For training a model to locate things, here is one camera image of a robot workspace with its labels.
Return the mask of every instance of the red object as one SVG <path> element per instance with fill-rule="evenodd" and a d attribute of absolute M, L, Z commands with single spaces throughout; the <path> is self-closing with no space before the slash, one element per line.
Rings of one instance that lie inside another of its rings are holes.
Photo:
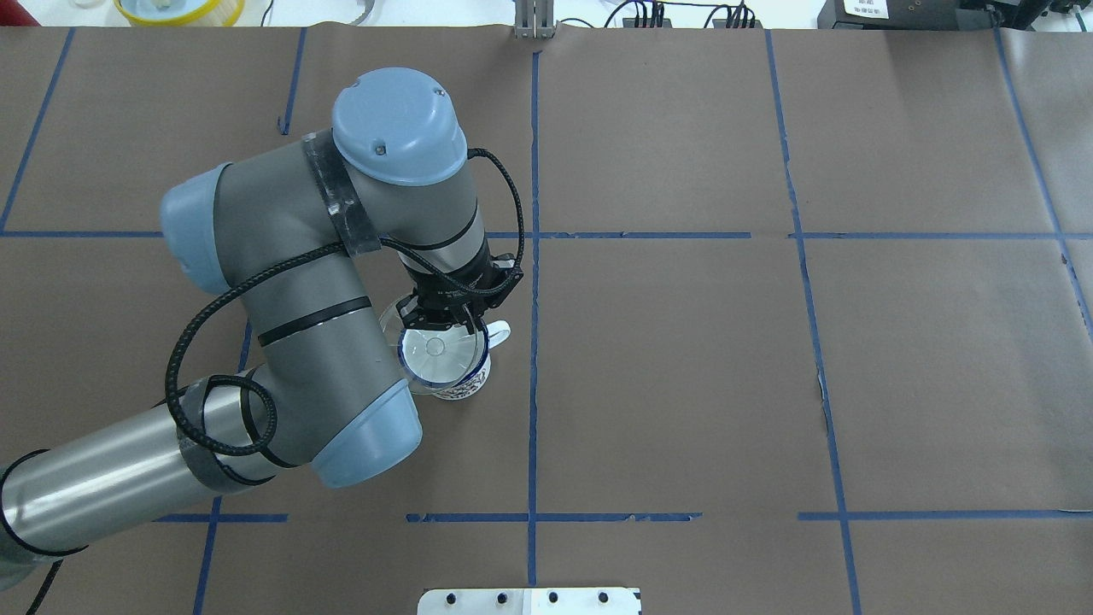
<path fill-rule="evenodd" d="M 42 25 L 15 0 L 0 0 L 0 25 Z"/>

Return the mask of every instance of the yellow container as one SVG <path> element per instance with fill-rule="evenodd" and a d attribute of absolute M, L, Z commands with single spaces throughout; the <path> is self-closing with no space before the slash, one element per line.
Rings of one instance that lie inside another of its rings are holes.
<path fill-rule="evenodd" d="M 139 26 L 228 26 L 239 19 L 244 0 L 114 0 L 114 5 Z"/>

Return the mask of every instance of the sticker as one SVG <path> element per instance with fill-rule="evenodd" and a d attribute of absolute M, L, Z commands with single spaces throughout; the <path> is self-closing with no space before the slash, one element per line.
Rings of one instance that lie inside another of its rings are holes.
<path fill-rule="evenodd" d="M 843 8 L 847 13 L 859 17 L 888 19 L 888 0 L 843 0 Z"/>

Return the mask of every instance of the light blue cap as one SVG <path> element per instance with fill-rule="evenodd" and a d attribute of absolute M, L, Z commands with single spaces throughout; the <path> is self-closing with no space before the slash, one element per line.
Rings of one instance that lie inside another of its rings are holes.
<path fill-rule="evenodd" d="M 334 144 L 361 173 L 398 186 L 428 186 L 467 162 L 467 137 L 444 87 L 411 68 L 362 74 L 334 100 Z"/>
<path fill-rule="evenodd" d="M 410 457 L 421 436 L 418 409 L 400 380 L 315 456 L 312 470 L 332 489 L 356 485 Z"/>
<path fill-rule="evenodd" d="M 160 225 L 167 247 L 183 264 L 183 272 L 213 294 L 226 292 L 227 280 L 216 257 L 213 204 L 220 174 L 231 162 L 205 170 L 167 190 L 160 202 Z"/>

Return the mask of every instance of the cup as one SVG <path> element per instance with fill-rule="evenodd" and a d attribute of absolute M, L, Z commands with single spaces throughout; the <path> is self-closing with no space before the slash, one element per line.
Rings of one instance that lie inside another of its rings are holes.
<path fill-rule="evenodd" d="M 440 400 L 447 400 L 449 402 L 457 402 L 459 400 L 466 400 L 478 393 L 479 389 L 482 389 L 482 387 L 485 386 L 485 379 L 490 378 L 490 350 L 508 340 L 508 335 L 513 332 L 513 330 L 505 321 L 494 321 L 485 327 L 485 332 L 487 338 L 485 359 L 479 365 L 478 369 L 463 377 L 463 379 L 455 387 L 433 393 L 434 398 L 439 398 Z"/>

